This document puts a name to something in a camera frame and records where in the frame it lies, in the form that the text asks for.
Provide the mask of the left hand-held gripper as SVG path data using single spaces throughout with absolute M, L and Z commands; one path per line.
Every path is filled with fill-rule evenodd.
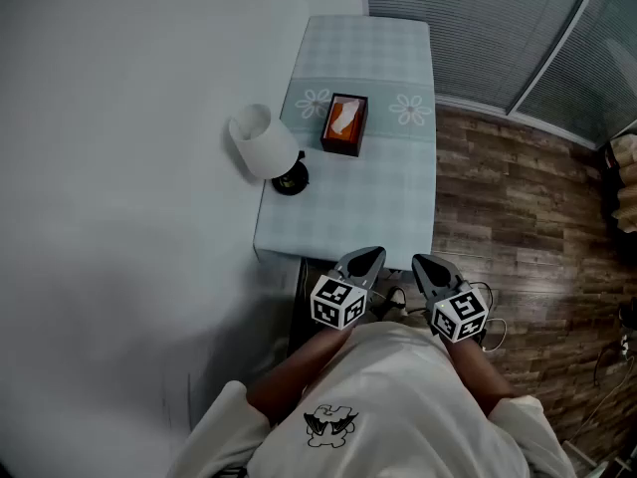
M 382 246 L 363 247 L 342 256 L 333 267 L 346 273 L 365 273 L 364 285 L 373 285 L 384 267 L 386 250 Z M 311 317 L 320 324 L 344 330 L 365 312 L 368 291 L 329 275 L 321 275 L 311 291 Z

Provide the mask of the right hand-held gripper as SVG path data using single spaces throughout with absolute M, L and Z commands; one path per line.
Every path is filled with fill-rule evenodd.
M 487 321 L 489 305 L 479 289 L 463 281 L 451 262 L 429 254 L 412 257 L 412 272 L 423 296 L 435 296 L 437 285 L 457 285 L 427 302 L 429 325 L 435 335 L 457 343 L 477 336 Z

